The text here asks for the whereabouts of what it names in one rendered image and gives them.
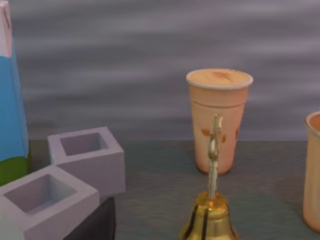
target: brass hand bell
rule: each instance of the brass hand bell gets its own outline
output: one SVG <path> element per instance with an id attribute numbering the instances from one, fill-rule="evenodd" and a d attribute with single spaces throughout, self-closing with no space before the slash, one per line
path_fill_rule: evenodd
<path id="1" fill-rule="evenodd" d="M 214 116 L 213 131 L 210 133 L 208 192 L 200 193 L 194 200 L 191 217 L 180 231 L 179 240 L 238 240 L 231 226 L 227 199 L 217 192 L 222 120 L 220 114 Z"/>

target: white cup rim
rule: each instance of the white cup rim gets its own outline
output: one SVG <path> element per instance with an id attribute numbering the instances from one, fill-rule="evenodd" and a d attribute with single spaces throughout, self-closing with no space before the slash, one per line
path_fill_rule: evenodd
<path id="1" fill-rule="evenodd" d="M 315 134 L 315 135 L 317 135 L 318 137 L 320 137 L 320 131 L 318 131 L 317 129 L 315 129 L 315 128 L 311 125 L 311 123 L 310 123 L 311 119 L 312 119 L 313 117 L 315 117 L 315 116 L 318 116 L 318 115 L 320 116 L 320 111 L 315 111 L 315 112 L 310 113 L 308 116 L 306 116 L 304 123 L 305 123 L 305 125 L 307 126 L 307 128 L 308 128 L 313 134 Z"/>
<path id="2" fill-rule="evenodd" d="M 207 70 L 223 70 L 223 71 L 235 71 L 241 74 L 244 74 L 248 77 L 248 81 L 243 83 L 243 84 L 239 84 L 239 85 L 232 85 L 232 86 L 218 86 L 218 85 L 207 85 L 207 84 L 201 84 L 195 81 L 192 81 L 190 76 L 196 72 L 201 72 L 201 71 L 207 71 Z M 189 72 L 186 75 L 186 81 L 193 86 L 199 87 L 199 88 L 203 88 L 203 89 L 211 89 L 211 90 L 237 90 L 237 89 L 243 89 L 246 88 L 248 86 L 250 86 L 253 82 L 254 82 L 254 78 L 248 74 L 245 73 L 243 71 L 238 71 L 238 70 L 234 70 L 234 69 L 229 69 L 229 68 L 202 68 L 202 69 L 197 69 L 197 70 L 193 70 L 191 72 Z"/>

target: gray wall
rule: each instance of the gray wall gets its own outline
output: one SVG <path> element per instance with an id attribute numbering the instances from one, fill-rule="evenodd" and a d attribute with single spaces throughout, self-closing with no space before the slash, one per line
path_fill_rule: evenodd
<path id="1" fill-rule="evenodd" d="M 241 140 L 304 140 L 320 109 L 319 0 L 9 1 L 31 138 L 191 139 L 205 67 L 254 76 Z"/>

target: dark table surface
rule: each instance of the dark table surface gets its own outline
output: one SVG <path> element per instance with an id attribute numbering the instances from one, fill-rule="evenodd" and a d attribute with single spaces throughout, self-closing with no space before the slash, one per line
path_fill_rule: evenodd
<path id="1" fill-rule="evenodd" d="M 194 166 L 192 141 L 120 142 L 127 192 L 115 197 L 115 240 L 176 240 L 207 176 Z M 34 170 L 49 164 L 34 141 Z M 231 171 L 218 178 L 242 240 L 319 240 L 302 219 L 306 142 L 238 142 Z"/>

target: black object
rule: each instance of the black object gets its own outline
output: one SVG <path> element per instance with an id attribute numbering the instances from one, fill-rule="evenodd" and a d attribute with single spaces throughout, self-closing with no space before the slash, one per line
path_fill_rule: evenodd
<path id="1" fill-rule="evenodd" d="M 115 240 L 115 235 L 116 206 L 110 197 L 63 240 Z"/>

